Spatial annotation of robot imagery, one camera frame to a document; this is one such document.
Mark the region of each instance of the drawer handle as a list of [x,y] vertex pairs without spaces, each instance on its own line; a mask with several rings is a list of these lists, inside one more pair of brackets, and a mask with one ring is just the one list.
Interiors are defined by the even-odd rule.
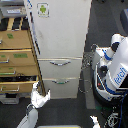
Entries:
[[56,63],[55,61],[50,61],[51,64],[57,65],[57,66],[64,66],[66,64],[71,63],[70,61],[64,62],[64,63]]
[[19,86],[17,90],[4,90],[4,86],[1,87],[1,92],[19,92]]
[[0,39],[0,44],[2,44],[2,39]]
[[56,84],[66,84],[66,83],[68,83],[69,81],[68,80],[66,80],[66,81],[64,81],[64,82],[61,82],[61,81],[52,81],[52,82],[54,82],[54,83],[56,83]]
[[8,72],[8,73],[0,73],[0,75],[15,75],[16,74],[16,71],[14,72]]
[[8,62],[9,62],[9,59],[7,59],[6,61],[0,61],[0,64],[8,63]]

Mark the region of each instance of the white robot body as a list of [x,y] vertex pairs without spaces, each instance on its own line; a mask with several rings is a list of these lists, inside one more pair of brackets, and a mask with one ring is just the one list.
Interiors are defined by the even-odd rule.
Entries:
[[124,38],[115,34],[112,36],[111,45],[107,49],[101,48],[104,56],[99,55],[101,59],[99,63],[96,63],[94,61],[98,57],[94,55],[92,64],[93,68],[95,66],[95,89],[107,101],[111,101],[113,98],[118,99],[128,89],[127,85],[125,88],[121,87],[128,74],[128,37]]

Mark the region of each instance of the white panel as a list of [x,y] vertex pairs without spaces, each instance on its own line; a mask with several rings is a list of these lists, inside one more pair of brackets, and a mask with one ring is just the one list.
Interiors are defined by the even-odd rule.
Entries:
[[77,98],[79,79],[71,79],[65,84],[57,84],[52,81],[43,80],[45,91],[51,91],[51,99]]
[[79,77],[82,59],[38,61],[42,78]]
[[[83,56],[91,0],[33,0],[38,58]],[[49,5],[49,17],[38,15],[38,3]]]

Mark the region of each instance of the wooden cabinet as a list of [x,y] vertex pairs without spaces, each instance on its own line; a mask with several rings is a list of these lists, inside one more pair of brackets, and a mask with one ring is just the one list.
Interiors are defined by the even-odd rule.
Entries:
[[[28,96],[33,83],[39,81],[41,75],[29,30],[10,30],[13,21],[14,19],[10,18],[7,30],[0,31],[0,96]],[[10,103],[9,99],[4,102],[1,97],[0,101]]]

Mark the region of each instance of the refrigerator door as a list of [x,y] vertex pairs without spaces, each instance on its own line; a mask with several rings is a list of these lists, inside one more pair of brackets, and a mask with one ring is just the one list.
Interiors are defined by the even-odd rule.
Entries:
[[30,2],[38,44],[35,47],[40,50],[36,50],[37,58],[83,56],[91,0]]

